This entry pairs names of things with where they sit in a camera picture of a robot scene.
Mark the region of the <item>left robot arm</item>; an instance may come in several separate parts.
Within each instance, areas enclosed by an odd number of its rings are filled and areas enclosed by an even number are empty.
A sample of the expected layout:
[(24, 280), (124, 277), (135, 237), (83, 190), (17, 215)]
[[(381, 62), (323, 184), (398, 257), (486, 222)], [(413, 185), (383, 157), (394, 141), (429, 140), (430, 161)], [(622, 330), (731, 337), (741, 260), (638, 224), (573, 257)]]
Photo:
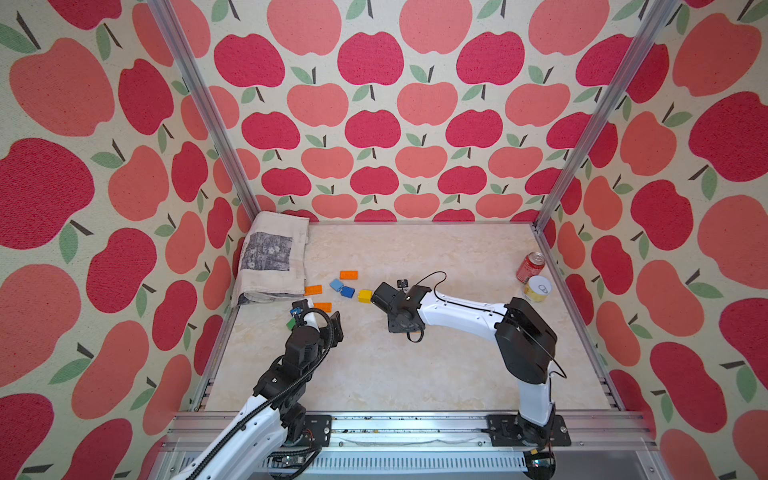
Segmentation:
[(235, 418), (177, 479), (247, 479), (285, 443), (306, 430), (299, 399), (306, 384), (343, 340), (338, 312), (308, 308), (296, 317), (285, 353), (270, 365)]

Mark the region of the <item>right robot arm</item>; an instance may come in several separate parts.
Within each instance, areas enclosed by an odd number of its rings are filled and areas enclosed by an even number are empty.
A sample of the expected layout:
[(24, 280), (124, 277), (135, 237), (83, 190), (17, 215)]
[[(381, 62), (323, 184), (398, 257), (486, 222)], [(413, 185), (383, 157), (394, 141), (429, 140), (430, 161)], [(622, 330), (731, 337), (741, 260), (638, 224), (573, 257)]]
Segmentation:
[(507, 371), (518, 380), (520, 405), (514, 434), (522, 444), (542, 448), (555, 421), (551, 375), (563, 375), (555, 360), (557, 335), (523, 298), (483, 303), (415, 285), (408, 291), (383, 282), (372, 304), (387, 316), (391, 333), (422, 335), (428, 326), (453, 328), (496, 343)]

